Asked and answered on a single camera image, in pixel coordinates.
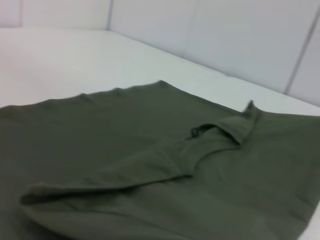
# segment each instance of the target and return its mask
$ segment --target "white surface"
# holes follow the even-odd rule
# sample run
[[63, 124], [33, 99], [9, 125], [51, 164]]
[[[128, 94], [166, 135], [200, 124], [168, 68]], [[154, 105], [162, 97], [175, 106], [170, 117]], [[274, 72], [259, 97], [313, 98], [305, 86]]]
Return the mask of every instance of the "white surface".
[[[0, 29], [0, 106], [127, 88], [164, 80], [242, 111], [320, 116], [320, 108], [107, 31]], [[320, 209], [300, 240], [320, 239]]]
[[0, 27], [19, 27], [20, 0], [0, 0]]
[[114, 0], [111, 30], [283, 93], [319, 0]]
[[115, 0], [111, 31], [181, 56], [197, 0]]
[[289, 95], [320, 106], [320, 19]]
[[107, 28], [110, 0], [22, 1], [24, 27]]

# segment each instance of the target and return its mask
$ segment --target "green fabric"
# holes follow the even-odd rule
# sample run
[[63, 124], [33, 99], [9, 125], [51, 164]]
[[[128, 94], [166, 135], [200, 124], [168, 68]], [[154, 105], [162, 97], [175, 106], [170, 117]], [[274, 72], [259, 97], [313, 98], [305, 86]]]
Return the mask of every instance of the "green fabric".
[[[0, 206], [45, 182], [20, 204], [72, 239], [296, 240], [320, 199], [318, 136], [319, 117], [239, 113], [163, 81], [9, 106]], [[23, 239], [60, 239], [17, 219]]]

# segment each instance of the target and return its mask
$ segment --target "white wall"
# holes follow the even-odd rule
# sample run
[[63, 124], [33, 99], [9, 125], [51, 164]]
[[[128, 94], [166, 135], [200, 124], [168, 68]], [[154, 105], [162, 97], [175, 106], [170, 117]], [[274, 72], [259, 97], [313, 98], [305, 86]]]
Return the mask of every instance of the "white wall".
[[0, 28], [20, 25], [20, 0], [0, 0]]
[[181, 56], [196, 0], [115, 0], [110, 29]]
[[106, 30], [111, 0], [0, 0], [0, 27]]
[[105, 30], [110, 0], [23, 0], [22, 26]]
[[283, 93], [318, 3], [114, 0], [111, 30]]
[[289, 95], [320, 106], [320, 19], [289, 90]]

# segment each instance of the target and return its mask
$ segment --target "fabric fold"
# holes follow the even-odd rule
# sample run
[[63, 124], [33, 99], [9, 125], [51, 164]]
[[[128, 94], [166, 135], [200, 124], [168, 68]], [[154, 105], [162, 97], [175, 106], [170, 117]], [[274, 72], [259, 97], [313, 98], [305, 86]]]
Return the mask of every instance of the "fabric fold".
[[203, 157], [238, 148], [250, 135], [258, 115], [259, 110], [250, 102], [243, 113], [213, 123], [214, 127], [199, 137], [181, 141], [163, 140], [70, 184], [35, 184], [26, 191], [20, 202], [29, 206], [71, 195], [124, 190], [192, 176]]

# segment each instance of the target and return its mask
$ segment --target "t-shirt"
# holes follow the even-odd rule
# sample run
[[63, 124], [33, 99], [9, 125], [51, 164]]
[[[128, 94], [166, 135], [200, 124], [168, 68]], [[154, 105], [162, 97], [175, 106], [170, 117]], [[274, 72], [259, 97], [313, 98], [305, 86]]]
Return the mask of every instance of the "t-shirt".
[[[319, 117], [163, 81], [8, 106], [0, 209], [24, 240], [296, 240], [320, 199], [318, 136]], [[30, 184], [22, 209], [56, 234], [22, 217]]]

